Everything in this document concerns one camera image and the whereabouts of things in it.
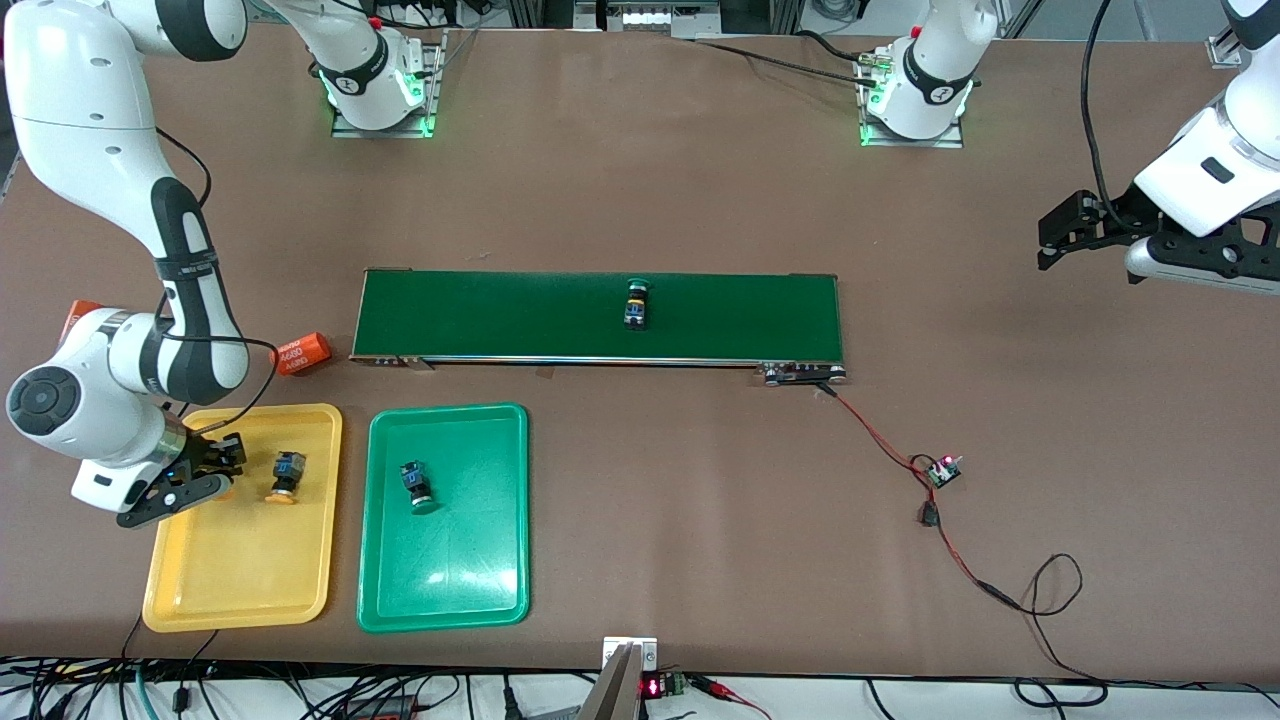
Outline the green conveyor belt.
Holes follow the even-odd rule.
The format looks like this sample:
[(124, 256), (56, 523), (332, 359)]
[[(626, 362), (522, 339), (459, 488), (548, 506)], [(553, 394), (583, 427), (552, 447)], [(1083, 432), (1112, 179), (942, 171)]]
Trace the green conveyor belt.
[[(648, 328), (625, 327), (628, 281)], [(351, 359), (749, 369), (767, 386), (841, 383), (838, 282), (814, 274), (444, 272), (364, 275)]]

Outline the grey control box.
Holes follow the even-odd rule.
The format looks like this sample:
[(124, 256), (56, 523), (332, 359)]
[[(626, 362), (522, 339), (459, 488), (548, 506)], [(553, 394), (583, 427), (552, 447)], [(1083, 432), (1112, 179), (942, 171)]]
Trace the grey control box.
[(573, 0), (571, 28), (676, 38), (721, 35), (719, 0)]

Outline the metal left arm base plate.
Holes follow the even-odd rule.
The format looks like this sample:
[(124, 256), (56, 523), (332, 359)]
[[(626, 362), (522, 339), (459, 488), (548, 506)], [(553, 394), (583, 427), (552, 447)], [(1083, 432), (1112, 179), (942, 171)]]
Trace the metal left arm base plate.
[(858, 90), (859, 132), (864, 146), (960, 149), (961, 117), (974, 79), (951, 85), (913, 85), (904, 70), (904, 54), (886, 45), (856, 64), (856, 77), (870, 79)]

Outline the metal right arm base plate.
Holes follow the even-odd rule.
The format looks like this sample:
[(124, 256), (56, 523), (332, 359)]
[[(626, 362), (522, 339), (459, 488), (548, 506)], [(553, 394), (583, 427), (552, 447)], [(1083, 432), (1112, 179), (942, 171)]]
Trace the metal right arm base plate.
[(329, 78), (321, 73), (332, 108), (334, 138), (430, 138), (442, 95), (447, 41), (425, 44), (390, 28), (367, 64)]

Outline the red alligator clip lead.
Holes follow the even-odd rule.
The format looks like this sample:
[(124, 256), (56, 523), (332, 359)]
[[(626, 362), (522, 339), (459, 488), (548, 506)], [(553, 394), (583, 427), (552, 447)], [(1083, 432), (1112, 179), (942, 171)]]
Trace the red alligator clip lead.
[(694, 689), (700, 691), (714, 700), (750, 708), (751, 711), (760, 714), (765, 720), (774, 720), (767, 710), (749, 700), (745, 700), (741, 694), (736, 693), (721, 682), (700, 674), (687, 674), (686, 680)]

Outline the yellow mushroom push button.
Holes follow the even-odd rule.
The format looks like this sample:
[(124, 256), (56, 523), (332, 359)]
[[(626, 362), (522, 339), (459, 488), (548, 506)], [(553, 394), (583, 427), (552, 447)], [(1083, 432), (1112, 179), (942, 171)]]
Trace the yellow mushroom push button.
[(273, 484), (265, 495), (266, 503), (294, 505), (301, 479), (305, 474), (306, 457), (303, 454), (282, 451), (273, 464)]

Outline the green plastic tray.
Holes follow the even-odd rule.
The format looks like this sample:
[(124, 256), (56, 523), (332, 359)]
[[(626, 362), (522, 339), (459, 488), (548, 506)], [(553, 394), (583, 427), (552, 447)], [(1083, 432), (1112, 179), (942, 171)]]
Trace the green plastic tray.
[[(415, 515), (401, 466), (439, 509)], [(530, 609), (529, 415), (517, 404), (402, 407), (370, 423), (356, 603), (370, 634), (520, 623)]]

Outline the yellow plastic tray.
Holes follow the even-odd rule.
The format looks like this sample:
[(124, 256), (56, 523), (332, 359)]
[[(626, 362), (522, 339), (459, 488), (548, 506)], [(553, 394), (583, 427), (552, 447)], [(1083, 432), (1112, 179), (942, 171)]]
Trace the yellow plastic tray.
[[(212, 438), (239, 433), (244, 471), (221, 498), (157, 524), (142, 605), (159, 633), (279, 626), (314, 620), (329, 588), (343, 419), (330, 404), (260, 405), (243, 416), (186, 419)], [(303, 454), (297, 503), (264, 501), (282, 451)]]

